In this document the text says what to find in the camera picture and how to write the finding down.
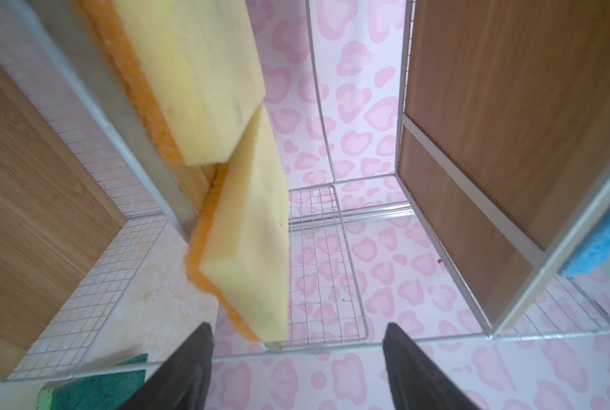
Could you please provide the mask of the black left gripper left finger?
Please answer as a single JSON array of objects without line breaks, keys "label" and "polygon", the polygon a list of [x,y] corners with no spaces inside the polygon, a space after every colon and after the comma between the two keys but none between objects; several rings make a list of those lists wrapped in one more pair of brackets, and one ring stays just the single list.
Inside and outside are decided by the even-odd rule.
[{"label": "black left gripper left finger", "polygon": [[211,383],[214,333],[202,323],[122,409],[204,410]]}]

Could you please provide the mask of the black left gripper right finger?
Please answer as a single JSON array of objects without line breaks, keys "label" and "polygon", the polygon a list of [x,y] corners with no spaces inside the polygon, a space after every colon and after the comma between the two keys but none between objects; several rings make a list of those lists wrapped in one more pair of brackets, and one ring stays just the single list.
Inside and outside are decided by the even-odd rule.
[{"label": "black left gripper right finger", "polygon": [[405,331],[388,324],[383,355],[398,410],[476,409],[477,405],[424,353]]}]

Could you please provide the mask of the yellow sponge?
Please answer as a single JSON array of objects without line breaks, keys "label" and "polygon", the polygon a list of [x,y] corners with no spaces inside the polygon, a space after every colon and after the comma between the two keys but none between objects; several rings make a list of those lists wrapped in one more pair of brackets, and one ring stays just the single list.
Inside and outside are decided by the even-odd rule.
[{"label": "yellow sponge", "polygon": [[244,1],[77,1],[161,156],[227,162],[266,95]]},{"label": "yellow sponge", "polygon": [[289,188],[269,114],[258,107],[216,175],[187,255],[188,279],[250,342],[288,336]]}]

